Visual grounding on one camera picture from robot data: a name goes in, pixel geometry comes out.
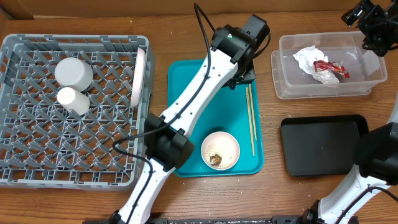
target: white bowl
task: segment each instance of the white bowl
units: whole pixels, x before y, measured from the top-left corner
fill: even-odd
[[[210,156],[221,156],[218,166],[210,164]],[[227,170],[233,167],[239,159],[241,150],[234,136],[223,131],[209,134],[201,144],[201,158],[210,168],[215,170]]]

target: red candy wrapper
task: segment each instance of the red candy wrapper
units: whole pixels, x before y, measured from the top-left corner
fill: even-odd
[[[344,66],[342,66],[341,63],[325,62],[325,61],[319,60],[319,61],[313,62],[313,65],[315,67],[315,72],[331,70],[332,72],[339,73],[340,75],[344,76],[345,78],[349,78],[349,73],[346,72]]]

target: black tray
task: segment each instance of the black tray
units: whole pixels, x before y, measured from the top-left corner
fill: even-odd
[[[347,174],[359,138],[369,132],[361,115],[286,118],[280,125],[287,172],[294,177]]]

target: wire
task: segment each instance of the wire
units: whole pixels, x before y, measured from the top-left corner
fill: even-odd
[[[260,54],[268,47],[270,41],[271,41],[271,34],[268,34],[268,41],[267,41],[267,44],[266,44],[261,50],[259,50],[258,52],[256,52],[256,53],[254,54],[254,58],[260,56]]]
[[[201,21],[201,19],[200,19],[199,13],[206,19],[206,21],[207,21],[207,23],[209,24],[209,26],[211,27],[211,29],[212,29],[213,31],[215,31],[215,29],[214,29],[213,25],[211,24],[210,20],[207,18],[206,14],[202,11],[202,9],[199,7],[199,5],[198,5],[197,3],[195,3],[195,4],[193,5],[193,8],[195,9],[195,14],[196,14],[196,16],[197,16],[198,23],[199,23],[199,26],[200,26],[200,30],[201,30],[201,33],[203,34],[203,38],[204,38],[204,40],[205,40],[206,49],[207,49],[207,61],[208,61],[208,65],[207,65],[207,70],[206,70],[206,74],[205,74],[205,76],[204,76],[204,78],[203,78],[203,81],[200,83],[200,86],[198,87],[198,89],[196,90],[196,92],[192,95],[192,97],[188,100],[188,102],[183,106],[183,108],[181,108],[181,110],[180,110],[168,123],[166,123],[165,125],[163,125],[163,126],[157,128],[157,129],[155,129],[155,130],[148,131],[148,132],[141,133],[141,134],[136,134],[136,135],[133,135],[133,136],[128,136],[128,137],[125,137],[125,138],[121,138],[121,139],[119,139],[119,140],[117,140],[117,141],[115,141],[115,142],[112,143],[112,149],[115,150],[116,152],[118,152],[118,153],[120,153],[120,154],[123,154],[123,155],[127,155],[127,156],[134,157],[134,158],[136,158],[136,159],[140,159],[140,160],[144,161],[145,163],[147,163],[147,164],[149,165],[149,174],[148,174],[148,178],[147,178],[147,180],[146,180],[146,182],[145,182],[145,184],[144,184],[142,190],[139,192],[139,194],[138,194],[138,196],[137,196],[137,198],[136,198],[136,201],[134,202],[134,204],[133,204],[133,206],[132,206],[132,208],[131,208],[131,211],[130,211],[130,214],[129,214],[129,217],[128,217],[128,219],[127,219],[126,224],[128,224],[128,223],[130,222],[130,219],[131,219],[131,217],[132,217],[132,214],[134,213],[134,209],[137,207],[137,204],[138,204],[139,199],[141,198],[141,195],[144,193],[145,189],[147,188],[147,186],[148,186],[148,184],[149,184],[149,182],[150,182],[150,178],[152,177],[152,173],[153,173],[153,170],[154,170],[154,169],[153,169],[152,164],[151,164],[146,158],[141,157],[141,156],[137,156],[137,155],[134,155],[134,154],[131,154],[131,153],[128,153],[128,152],[126,152],[126,151],[122,151],[122,150],[118,149],[117,146],[118,146],[119,144],[121,144],[122,142],[125,142],[125,141],[132,141],[132,140],[134,140],[134,139],[136,139],[136,138],[141,138],[141,137],[144,137],[144,136],[147,136],[147,135],[151,135],[151,134],[154,134],[154,133],[156,133],[156,132],[159,132],[159,131],[161,131],[161,130],[167,128],[167,127],[169,127],[174,121],[176,121],[177,119],[179,119],[179,117],[181,116],[181,114],[182,114],[182,113],[188,108],[188,106],[192,103],[192,101],[193,101],[193,100],[195,99],[195,97],[199,94],[200,90],[203,88],[203,86],[205,85],[206,80],[207,80],[208,77],[209,77],[210,68],[211,68],[210,44],[209,44],[209,41],[208,41],[208,38],[207,38],[207,35],[206,35],[205,28],[203,27],[203,23],[202,23],[202,21]]]
[[[339,217],[339,219],[337,220],[337,222],[335,224],[339,224],[340,221],[342,221],[342,219],[346,216],[346,214],[348,213],[348,211],[350,209],[352,209],[354,207],[355,204],[357,204],[367,193],[372,192],[372,190],[380,190],[386,194],[388,194],[388,196],[390,196],[392,199],[394,199],[396,202],[398,202],[398,197],[393,195],[390,191],[382,188],[382,187],[368,187],[364,192],[362,192],[362,194],[360,196],[358,196],[349,206],[346,210],[343,211],[343,213],[341,214],[341,216]]]

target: plate with food residue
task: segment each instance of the plate with food residue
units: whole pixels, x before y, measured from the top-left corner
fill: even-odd
[[[209,134],[201,145],[201,156],[215,170],[226,170],[236,164],[240,148],[234,136],[217,131]]]

